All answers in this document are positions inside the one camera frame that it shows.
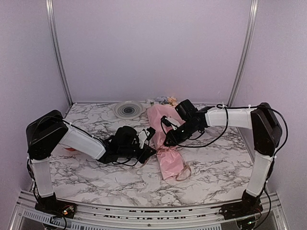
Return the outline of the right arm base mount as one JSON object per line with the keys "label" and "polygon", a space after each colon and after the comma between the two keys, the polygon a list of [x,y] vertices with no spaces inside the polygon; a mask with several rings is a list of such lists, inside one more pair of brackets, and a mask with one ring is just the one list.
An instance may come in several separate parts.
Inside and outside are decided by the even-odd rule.
{"label": "right arm base mount", "polygon": [[223,215],[225,220],[229,220],[260,213],[263,211],[262,204],[260,203],[262,193],[263,190],[258,196],[252,196],[245,190],[241,201],[222,205],[219,214]]}

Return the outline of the beige raffia ribbon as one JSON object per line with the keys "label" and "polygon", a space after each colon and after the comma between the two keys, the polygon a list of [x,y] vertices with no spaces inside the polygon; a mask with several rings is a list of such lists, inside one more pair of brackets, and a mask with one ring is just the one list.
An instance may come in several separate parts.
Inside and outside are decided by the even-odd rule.
{"label": "beige raffia ribbon", "polygon": [[158,155],[158,157],[155,158],[158,160],[163,180],[174,179],[178,182],[182,182],[191,177],[191,168],[180,154],[167,156]]}

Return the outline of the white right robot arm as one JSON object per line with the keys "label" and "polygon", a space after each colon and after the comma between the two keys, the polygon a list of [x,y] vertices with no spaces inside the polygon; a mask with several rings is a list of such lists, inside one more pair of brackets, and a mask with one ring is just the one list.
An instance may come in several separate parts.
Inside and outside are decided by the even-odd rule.
{"label": "white right robot arm", "polygon": [[271,176],[277,153],[284,147],[282,135],[288,135],[288,128],[282,128],[279,118],[283,115],[271,108],[268,103],[256,106],[228,107],[224,104],[196,108],[188,99],[175,107],[175,112],[183,120],[171,116],[162,116],[161,128],[164,130],[164,145],[167,147],[181,146],[190,139],[195,132],[204,133],[210,127],[230,127],[246,129],[252,132],[254,145],[254,164],[251,178],[245,189],[244,198],[238,203],[238,211],[247,215],[256,207],[255,198],[264,191],[266,182]]}

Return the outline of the blue fake flower stem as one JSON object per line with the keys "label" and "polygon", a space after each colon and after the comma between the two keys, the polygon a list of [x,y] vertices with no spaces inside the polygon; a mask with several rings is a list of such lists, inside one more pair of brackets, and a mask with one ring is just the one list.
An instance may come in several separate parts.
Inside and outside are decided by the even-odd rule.
{"label": "blue fake flower stem", "polygon": [[169,104],[168,97],[166,96],[158,96],[153,99],[146,99],[146,103],[150,105],[154,104]]}

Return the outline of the pink wrapping paper sheet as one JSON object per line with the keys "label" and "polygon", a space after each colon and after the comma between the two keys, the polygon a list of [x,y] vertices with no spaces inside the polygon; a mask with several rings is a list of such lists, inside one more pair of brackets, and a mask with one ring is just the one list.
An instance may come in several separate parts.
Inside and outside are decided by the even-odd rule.
{"label": "pink wrapping paper sheet", "polygon": [[152,128],[155,129],[155,134],[152,138],[153,143],[155,145],[155,149],[157,150],[157,157],[167,156],[167,155],[178,155],[180,154],[175,147],[166,147],[163,145],[166,134],[165,131],[169,131],[171,127],[161,127],[161,118],[163,116],[170,116],[183,124],[184,121],[180,118],[175,108],[170,105],[161,105],[155,104],[149,109],[147,109],[147,116],[149,119],[149,124]]}

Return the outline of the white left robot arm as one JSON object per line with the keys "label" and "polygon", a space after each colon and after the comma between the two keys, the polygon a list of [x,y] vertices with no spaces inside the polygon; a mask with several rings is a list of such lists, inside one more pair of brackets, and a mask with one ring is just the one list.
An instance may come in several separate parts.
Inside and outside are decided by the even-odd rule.
{"label": "white left robot arm", "polygon": [[61,207],[59,200],[53,197],[49,168],[49,158],[56,146],[74,149],[103,164],[127,165],[132,159],[145,163],[156,154],[156,150],[149,146],[154,134],[152,127],[138,133],[130,126],[123,126],[109,138],[101,139],[64,120],[58,110],[30,123],[26,128],[27,152],[32,179],[43,198],[42,206],[50,213],[57,213]]}

